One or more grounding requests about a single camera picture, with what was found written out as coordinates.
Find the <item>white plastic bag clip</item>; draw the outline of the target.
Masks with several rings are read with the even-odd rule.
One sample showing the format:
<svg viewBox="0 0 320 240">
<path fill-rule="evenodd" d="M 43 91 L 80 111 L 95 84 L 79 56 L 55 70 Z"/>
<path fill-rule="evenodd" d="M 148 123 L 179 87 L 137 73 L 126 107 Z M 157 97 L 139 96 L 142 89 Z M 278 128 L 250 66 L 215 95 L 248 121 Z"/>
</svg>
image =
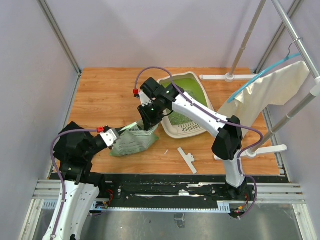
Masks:
<svg viewBox="0 0 320 240">
<path fill-rule="evenodd" d="M 187 166 L 189 167 L 191 172 L 193 174 L 196 174 L 197 170 L 196 170 L 195 166 L 193 165 L 193 163 L 195 162 L 194 156 L 191 153 L 186 154 L 181 147 L 179 147 L 177 150 L 178 150 L 179 154 L 182 156 L 182 158 L 184 159 L 185 163 L 187 164 Z"/>
</svg>

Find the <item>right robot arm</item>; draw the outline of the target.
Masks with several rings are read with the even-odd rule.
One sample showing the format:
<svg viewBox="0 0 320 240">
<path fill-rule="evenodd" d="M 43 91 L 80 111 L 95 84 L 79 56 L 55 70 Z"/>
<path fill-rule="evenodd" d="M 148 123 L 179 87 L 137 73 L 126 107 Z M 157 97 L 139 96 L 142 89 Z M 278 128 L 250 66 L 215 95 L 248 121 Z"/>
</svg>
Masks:
<svg viewBox="0 0 320 240">
<path fill-rule="evenodd" d="M 238 155 L 242 148 L 242 130 L 236 116 L 230 118 L 218 114 L 191 98 L 182 88 L 169 84 L 160 85 L 152 77 L 147 79 L 139 90 L 134 91 L 141 105 L 137 108 L 146 131 L 159 124 L 170 110 L 191 119 L 214 137 L 212 152 L 223 162 L 227 196 L 240 199 L 247 186 L 246 178 Z"/>
</svg>

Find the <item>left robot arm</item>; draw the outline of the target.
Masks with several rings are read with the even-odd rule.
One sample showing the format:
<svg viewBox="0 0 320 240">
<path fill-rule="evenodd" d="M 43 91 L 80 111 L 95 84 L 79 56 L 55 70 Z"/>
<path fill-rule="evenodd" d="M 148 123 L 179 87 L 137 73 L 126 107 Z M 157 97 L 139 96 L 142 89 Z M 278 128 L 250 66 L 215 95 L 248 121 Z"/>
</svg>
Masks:
<svg viewBox="0 0 320 240">
<path fill-rule="evenodd" d="M 107 193 L 105 177 L 91 172 L 93 157 L 112 149 L 120 138 L 115 128 L 72 129 L 58 134 L 50 147 L 50 157 L 60 180 L 57 206 L 43 236 L 45 240 L 79 240 L 96 198 Z"/>
</svg>

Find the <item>green cat litter bag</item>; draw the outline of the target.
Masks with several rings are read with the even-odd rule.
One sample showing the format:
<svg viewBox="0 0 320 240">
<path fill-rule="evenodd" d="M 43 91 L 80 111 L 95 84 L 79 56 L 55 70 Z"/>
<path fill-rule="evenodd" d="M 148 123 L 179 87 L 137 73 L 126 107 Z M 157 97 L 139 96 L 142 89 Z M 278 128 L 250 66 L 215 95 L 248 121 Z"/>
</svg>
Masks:
<svg viewBox="0 0 320 240">
<path fill-rule="evenodd" d="M 142 120 L 127 125 L 109 155 L 123 157 L 148 150 L 159 139 L 155 134 L 158 126 L 157 124 L 150 130 L 145 130 Z"/>
</svg>

